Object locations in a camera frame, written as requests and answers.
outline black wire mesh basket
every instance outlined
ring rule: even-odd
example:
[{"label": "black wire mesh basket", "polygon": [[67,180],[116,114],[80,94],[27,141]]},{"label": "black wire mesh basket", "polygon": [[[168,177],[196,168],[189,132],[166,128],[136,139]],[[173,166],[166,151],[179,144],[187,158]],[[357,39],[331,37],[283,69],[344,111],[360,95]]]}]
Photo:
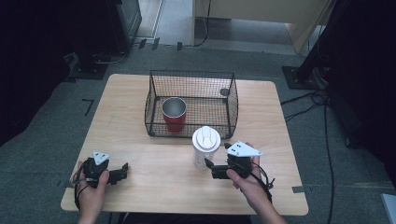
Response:
[{"label": "black wire mesh basket", "polygon": [[[178,97],[187,105],[181,132],[170,132],[163,119],[163,102]],[[209,126],[220,138],[233,136],[238,119],[238,94],[233,73],[203,71],[151,70],[145,109],[148,135],[156,137],[192,137]]]}]

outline wooden desk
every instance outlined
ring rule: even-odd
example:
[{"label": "wooden desk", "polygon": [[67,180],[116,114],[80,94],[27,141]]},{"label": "wooden desk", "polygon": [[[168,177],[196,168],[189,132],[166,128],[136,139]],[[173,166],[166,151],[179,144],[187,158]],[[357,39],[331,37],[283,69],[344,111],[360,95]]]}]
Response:
[{"label": "wooden desk", "polygon": [[[286,23],[290,40],[300,53],[319,24],[330,15],[333,0],[213,0],[210,18]],[[207,17],[209,0],[193,0],[192,43],[196,17]]]},{"label": "wooden desk", "polygon": [[[262,167],[270,179],[274,206],[281,215],[308,212],[288,130],[276,93],[267,81],[236,80],[238,123],[233,138],[249,142],[263,152]],[[150,137],[144,125],[149,76],[113,75],[109,78],[78,159],[85,161],[94,150],[111,155],[109,170],[129,162],[127,179],[106,188],[105,211],[254,214],[231,180],[213,179],[210,170],[192,163],[190,139]],[[215,164],[225,164],[221,147]],[[73,189],[62,199],[64,210],[76,211]]]}]

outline red metal tumbler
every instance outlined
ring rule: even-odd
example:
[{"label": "red metal tumbler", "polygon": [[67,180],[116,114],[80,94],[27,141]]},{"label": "red metal tumbler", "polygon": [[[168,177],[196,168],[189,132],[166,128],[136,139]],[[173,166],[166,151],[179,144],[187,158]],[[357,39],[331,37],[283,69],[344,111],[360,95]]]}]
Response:
[{"label": "red metal tumbler", "polygon": [[172,133],[183,131],[186,121],[186,102],[178,97],[170,97],[163,102],[163,119]]}]

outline wooden tabletop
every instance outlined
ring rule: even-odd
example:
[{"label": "wooden tabletop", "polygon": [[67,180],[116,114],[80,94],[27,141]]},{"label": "wooden tabletop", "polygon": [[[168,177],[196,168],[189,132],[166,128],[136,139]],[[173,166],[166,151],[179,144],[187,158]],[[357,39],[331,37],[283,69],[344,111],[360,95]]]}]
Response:
[{"label": "wooden tabletop", "polygon": [[[261,165],[275,178],[273,203],[281,215],[303,216],[308,206],[290,138],[283,118],[276,86],[269,81],[236,80],[239,114],[231,139],[249,142],[263,152]],[[78,156],[85,161],[92,152],[111,155],[108,170],[128,162],[128,178],[106,187],[104,211],[255,214],[231,180],[213,179],[210,170],[198,170],[192,163],[193,147],[188,138],[148,136],[145,103],[149,76],[112,75],[92,120]],[[220,147],[213,162],[226,164]],[[66,189],[62,209],[77,211],[74,190]]]}]

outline light-colored floor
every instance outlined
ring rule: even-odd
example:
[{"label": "light-colored floor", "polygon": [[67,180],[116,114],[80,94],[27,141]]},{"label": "light-colored floor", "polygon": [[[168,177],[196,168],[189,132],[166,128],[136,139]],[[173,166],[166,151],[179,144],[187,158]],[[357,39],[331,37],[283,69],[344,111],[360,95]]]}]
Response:
[{"label": "light-colored floor", "polygon": [[[137,40],[160,44],[191,46],[202,43],[206,28],[203,19],[196,19],[192,31],[192,0],[139,0],[142,23]],[[318,39],[320,27],[312,34],[300,54],[307,55]],[[208,39],[199,48],[258,51],[296,55],[284,23],[241,20],[209,20]]]}]

